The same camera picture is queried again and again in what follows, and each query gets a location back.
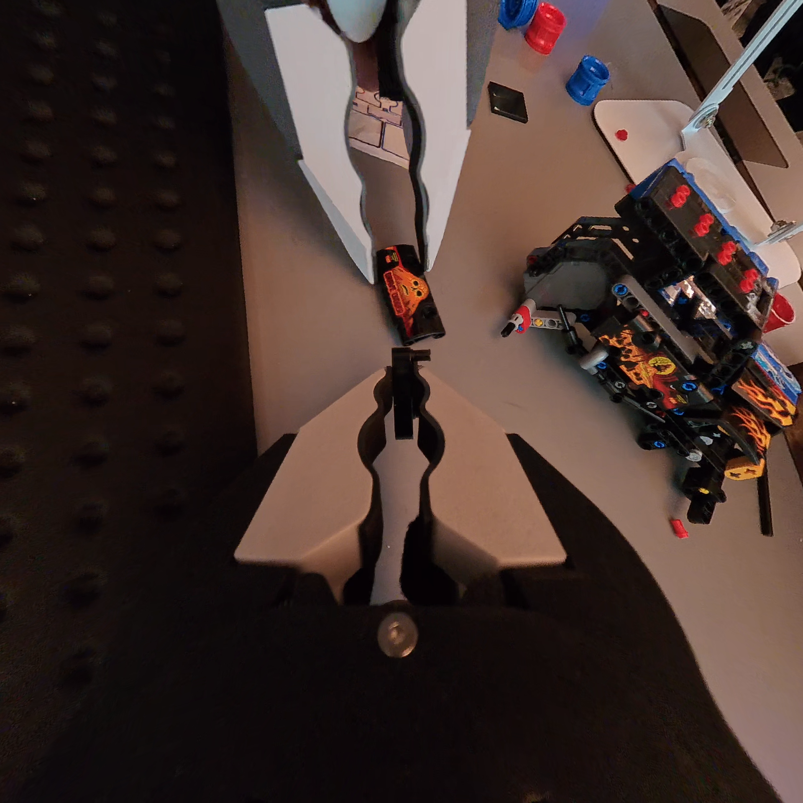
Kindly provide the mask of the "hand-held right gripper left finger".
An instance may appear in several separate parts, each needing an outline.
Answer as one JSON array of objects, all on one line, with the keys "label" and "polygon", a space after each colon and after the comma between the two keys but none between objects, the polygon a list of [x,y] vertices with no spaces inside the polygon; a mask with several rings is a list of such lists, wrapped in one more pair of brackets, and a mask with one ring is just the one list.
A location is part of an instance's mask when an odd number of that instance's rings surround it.
[{"label": "hand-held right gripper left finger", "polygon": [[377,370],[300,428],[235,550],[238,563],[318,574],[362,567],[359,527],[373,480],[358,434],[378,409],[384,376]]}]

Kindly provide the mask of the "short black toy beam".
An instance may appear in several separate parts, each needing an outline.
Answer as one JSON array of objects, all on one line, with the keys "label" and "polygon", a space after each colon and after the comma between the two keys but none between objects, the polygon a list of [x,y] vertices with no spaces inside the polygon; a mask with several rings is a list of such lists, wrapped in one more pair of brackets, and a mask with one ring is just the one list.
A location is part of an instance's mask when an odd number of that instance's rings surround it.
[{"label": "short black toy beam", "polygon": [[394,436],[396,440],[412,440],[426,385],[419,367],[430,361],[431,354],[429,349],[405,347],[394,348],[391,356]]}]

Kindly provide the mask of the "blue toy wheel rim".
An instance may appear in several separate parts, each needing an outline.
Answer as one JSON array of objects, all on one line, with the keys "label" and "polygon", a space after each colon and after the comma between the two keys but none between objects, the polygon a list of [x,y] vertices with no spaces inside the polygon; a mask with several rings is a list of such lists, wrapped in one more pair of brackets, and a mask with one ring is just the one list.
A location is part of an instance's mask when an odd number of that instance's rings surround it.
[{"label": "blue toy wheel rim", "polygon": [[534,17],[538,0],[502,0],[499,2],[499,24],[510,31],[529,25]]},{"label": "blue toy wheel rim", "polygon": [[566,82],[565,90],[575,103],[588,107],[596,101],[609,79],[609,67],[604,62],[593,55],[584,55]]}]

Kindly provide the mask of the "red toy wheel rim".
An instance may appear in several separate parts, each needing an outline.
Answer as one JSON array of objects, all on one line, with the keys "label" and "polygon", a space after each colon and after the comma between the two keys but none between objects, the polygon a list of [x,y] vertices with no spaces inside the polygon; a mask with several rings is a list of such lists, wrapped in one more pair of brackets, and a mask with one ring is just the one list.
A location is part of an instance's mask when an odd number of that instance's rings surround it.
[{"label": "red toy wheel rim", "polygon": [[550,2],[537,4],[524,39],[536,53],[550,55],[567,24],[565,14]]},{"label": "red toy wheel rim", "polygon": [[781,328],[792,325],[796,320],[796,312],[789,300],[777,292],[772,300],[768,317],[763,326],[763,334],[775,332]]}]

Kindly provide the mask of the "red and black toy connector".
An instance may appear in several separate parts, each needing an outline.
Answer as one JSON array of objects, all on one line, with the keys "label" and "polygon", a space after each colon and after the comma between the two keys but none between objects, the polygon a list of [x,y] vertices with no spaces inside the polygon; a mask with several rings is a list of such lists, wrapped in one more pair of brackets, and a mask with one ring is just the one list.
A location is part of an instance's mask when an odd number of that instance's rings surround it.
[{"label": "red and black toy connector", "polygon": [[513,333],[523,333],[529,328],[534,326],[534,319],[537,317],[536,313],[538,307],[536,302],[531,298],[525,298],[522,304],[514,311],[510,319],[507,321],[500,335],[503,338],[511,336]]}]

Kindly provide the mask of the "flame-printed toy truck model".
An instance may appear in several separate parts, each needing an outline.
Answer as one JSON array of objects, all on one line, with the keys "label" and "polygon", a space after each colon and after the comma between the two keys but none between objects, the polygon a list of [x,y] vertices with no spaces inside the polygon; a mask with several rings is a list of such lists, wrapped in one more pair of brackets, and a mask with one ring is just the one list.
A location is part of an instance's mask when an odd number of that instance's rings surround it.
[{"label": "flame-printed toy truck model", "polygon": [[772,439],[798,418],[798,378],[762,332],[779,283],[674,161],[615,209],[527,256],[517,308],[533,299],[529,329],[563,333],[609,400],[638,413],[639,447],[688,462],[686,518],[709,524],[725,480],[767,473]]}]

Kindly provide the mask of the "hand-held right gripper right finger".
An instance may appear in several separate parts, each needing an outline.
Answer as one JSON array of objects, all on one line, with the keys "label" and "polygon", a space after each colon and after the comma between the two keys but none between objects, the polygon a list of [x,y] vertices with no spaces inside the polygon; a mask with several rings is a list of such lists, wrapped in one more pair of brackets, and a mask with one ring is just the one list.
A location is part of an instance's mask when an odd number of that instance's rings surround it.
[{"label": "hand-held right gripper right finger", "polygon": [[426,411],[444,441],[428,480],[434,563],[441,569],[563,564],[565,549],[504,430],[429,370],[423,377]]}]

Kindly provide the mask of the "black square toy tile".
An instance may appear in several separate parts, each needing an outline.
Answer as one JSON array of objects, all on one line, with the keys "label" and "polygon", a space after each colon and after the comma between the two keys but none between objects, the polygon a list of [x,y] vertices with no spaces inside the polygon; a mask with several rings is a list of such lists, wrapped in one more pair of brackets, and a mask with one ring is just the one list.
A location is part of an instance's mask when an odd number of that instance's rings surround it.
[{"label": "black square toy tile", "polygon": [[521,91],[490,81],[487,93],[492,114],[522,125],[528,122],[527,105]]}]

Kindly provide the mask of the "sticker sheet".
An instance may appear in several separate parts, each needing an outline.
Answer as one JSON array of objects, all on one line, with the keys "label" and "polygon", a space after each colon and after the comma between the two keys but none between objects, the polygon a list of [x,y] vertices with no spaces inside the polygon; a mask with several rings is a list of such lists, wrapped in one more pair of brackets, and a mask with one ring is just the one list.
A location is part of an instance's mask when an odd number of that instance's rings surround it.
[{"label": "sticker sheet", "polygon": [[409,152],[405,131],[404,104],[377,92],[356,86],[348,117],[351,148],[407,169]]}]

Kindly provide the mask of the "dark perforated panel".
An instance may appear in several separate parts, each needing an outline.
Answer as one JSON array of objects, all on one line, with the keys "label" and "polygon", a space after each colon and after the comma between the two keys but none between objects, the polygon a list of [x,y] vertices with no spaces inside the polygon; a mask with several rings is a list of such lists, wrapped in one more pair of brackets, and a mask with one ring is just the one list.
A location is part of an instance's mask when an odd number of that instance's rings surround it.
[{"label": "dark perforated panel", "polygon": [[256,435],[215,2],[1,2],[2,801]]}]

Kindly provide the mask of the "grey desk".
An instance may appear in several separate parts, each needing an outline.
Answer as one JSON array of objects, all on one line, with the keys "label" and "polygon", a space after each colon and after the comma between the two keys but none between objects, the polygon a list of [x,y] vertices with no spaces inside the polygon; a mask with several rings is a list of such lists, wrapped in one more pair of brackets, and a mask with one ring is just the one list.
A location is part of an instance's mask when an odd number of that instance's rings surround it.
[{"label": "grey desk", "polygon": [[[430,368],[522,436],[627,537],[662,587],[731,729],[783,801],[801,801],[801,484],[783,437],[768,456],[774,536],[755,484],[730,483],[708,526],[677,538],[666,455],[638,448],[560,342],[504,340],[524,259],[580,216],[608,216],[628,180],[565,81],[589,53],[606,95],[696,92],[647,2],[609,2],[547,57],[496,27],[487,78],[520,90],[522,125],[478,105],[430,282],[447,336]],[[258,453],[386,364],[392,334],[225,39]]]}]

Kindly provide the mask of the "white book stand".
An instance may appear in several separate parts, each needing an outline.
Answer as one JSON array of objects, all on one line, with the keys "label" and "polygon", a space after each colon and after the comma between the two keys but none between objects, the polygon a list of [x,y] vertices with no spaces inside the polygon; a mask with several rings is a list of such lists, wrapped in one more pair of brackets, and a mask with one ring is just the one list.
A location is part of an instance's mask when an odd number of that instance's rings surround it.
[{"label": "white book stand", "polygon": [[[801,278],[801,141],[778,108],[754,63],[781,32],[791,28],[801,2],[780,2],[747,46],[742,46],[715,2],[660,2],[710,27],[730,66],[704,98],[692,106],[679,100],[598,100],[593,120],[634,184],[674,161],[695,180],[726,223],[782,288]],[[719,107],[741,84],[788,161],[787,169],[752,162],[737,164],[713,128]],[[614,132],[629,131],[626,142]]]}]

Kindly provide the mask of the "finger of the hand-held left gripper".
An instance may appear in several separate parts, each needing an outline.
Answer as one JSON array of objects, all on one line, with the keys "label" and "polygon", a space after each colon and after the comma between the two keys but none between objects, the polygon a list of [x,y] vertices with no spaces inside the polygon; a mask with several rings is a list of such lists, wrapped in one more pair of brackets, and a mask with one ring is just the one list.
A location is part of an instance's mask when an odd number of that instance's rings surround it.
[{"label": "finger of the hand-held left gripper", "polygon": [[376,282],[366,187],[348,145],[356,82],[350,51],[315,8],[265,10],[301,157],[298,165],[356,268]]},{"label": "finger of the hand-held left gripper", "polygon": [[421,1],[400,27],[401,83],[413,141],[409,175],[419,260],[435,264],[471,131],[467,123],[467,3]]}]

